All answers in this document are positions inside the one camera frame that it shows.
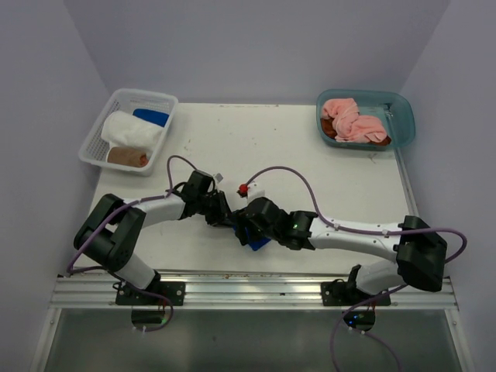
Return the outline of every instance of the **gray floor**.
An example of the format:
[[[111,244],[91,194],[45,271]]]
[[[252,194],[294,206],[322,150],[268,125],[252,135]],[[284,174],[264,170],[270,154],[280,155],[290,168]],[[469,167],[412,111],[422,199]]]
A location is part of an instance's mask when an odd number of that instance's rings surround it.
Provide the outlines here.
[[[179,310],[165,329],[133,332],[129,310],[65,310],[47,371],[330,371],[329,334],[338,312]],[[382,311],[373,329],[394,347],[405,371],[456,372],[442,311]],[[372,339],[338,332],[344,372],[394,371]]]

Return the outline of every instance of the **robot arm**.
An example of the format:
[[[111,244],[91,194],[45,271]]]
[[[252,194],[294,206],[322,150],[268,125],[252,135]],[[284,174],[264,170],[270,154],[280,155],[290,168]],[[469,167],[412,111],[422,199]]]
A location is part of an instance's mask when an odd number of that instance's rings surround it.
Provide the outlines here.
[[[400,284],[424,291],[441,289],[446,242],[435,233],[388,235],[428,227],[417,217],[406,216],[401,224],[386,225],[331,220],[334,225],[328,226],[314,212],[286,213],[271,200],[260,196],[261,193],[252,193],[245,208],[231,212],[225,195],[213,185],[212,176],[195,170],[180,191],[174,190],[166,198],[164,194],[163,198],[153,198],[118,214],[110,222],[116,226],[115,230],[103,229],[88,244],[84,254],[133,287],[162,294],[160,275],[133,252],[140,230],[159,222],[200,214],[211,226],[234,227],[242,245],[249,240],[269,238],[291,250],[342,249],[383,258],[369,266],[355,266],[347,282],[338,281],[332,285],[329,290],[342,305],[356,304]],[[114,195],[102,197],[77,233],[74,247],[79,249],[113,211],[134,200],[122,200]],[[342,231],[338,226],[375,231],[376,234],[359,235]],[[157,299],[149,298],[148,302],[141,301],[139,305],[154,303]]]

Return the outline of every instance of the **white table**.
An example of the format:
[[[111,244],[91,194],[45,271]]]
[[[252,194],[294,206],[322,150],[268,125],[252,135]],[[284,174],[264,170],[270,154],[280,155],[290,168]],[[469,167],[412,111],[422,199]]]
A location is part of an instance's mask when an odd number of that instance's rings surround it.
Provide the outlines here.
[[[408,205],[394,152],[331,148],[320,138],[315,117],[313,105],[179,104],[153,175],[102,170],[92,208],[108,193],[120,198],[163,193],[168,187],[166,160],[178,154],[203,171],[222,174],[219,188],[233,210],[246,204],[236,194],[240,184],[262,168],[286,165],[308,178],[327,216],[402,222]],[[180,160],[174,160],[172,170],[174,183],[186,181],[191,173]],[[276,170],[258,181],[280,208],[312,210],[305,186],[293,174]],[[162,270],[348,274],[355,264],[379,260],[342,250],[292,251],[275,242],[253,252],[229,229],[207,226],[202,216],[151,226],[139,237],[135,253]],[[81,257],[76,266],[93,264]]]

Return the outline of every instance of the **metal frame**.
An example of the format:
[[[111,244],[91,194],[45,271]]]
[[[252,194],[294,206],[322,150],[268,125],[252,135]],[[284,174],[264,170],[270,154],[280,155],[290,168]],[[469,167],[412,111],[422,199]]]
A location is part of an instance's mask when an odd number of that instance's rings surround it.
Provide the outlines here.
[[[408,211],[418,215],[417,205],[405,169],[403,157],[395,150],[398,170],[405,191]],[[259,310],[330,310],[340,311],[341,307],[324,307],[320,295],[320,283],[342,278],[341,275],[315,274],[243,274],[243,273],[172,273],[160,272],[162,281],[184,281],[186,293],[184,310],[188,309],[259,309]],[[58,278],[43,331],[36,349],[31,372],[43,371],[53,338],[57,331],[60,314],[64,308],[115,308],[129,309],[115,305],[115,278],[106,273],[79,274],[71,278]],[[466,338],[461,329],[458,307],[453,286],[449,278],[443,282],[439,293],[427,293],[407,287],[391,296],[391,306],[381,311],[397,310],[444,310],[449,324],[453,344],[463,372],[474,371]]]

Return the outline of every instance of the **teal basket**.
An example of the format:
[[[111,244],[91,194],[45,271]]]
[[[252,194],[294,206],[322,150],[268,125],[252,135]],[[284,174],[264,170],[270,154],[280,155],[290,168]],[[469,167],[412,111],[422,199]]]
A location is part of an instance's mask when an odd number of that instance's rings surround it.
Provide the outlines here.
[[[333,98],[353,98],[361,115],[378,117],[391,138],[387,146],[369,143],[342,143],[327,136],[322,130],[320,115],[322,106]],[[396,93],[388,91],[356,91],[349,89],[329,89],[317,98],[317,128],[322,139],[332,147],[353,150],[385,151],[408,145],[415,138],[415,119],[408,101]]]

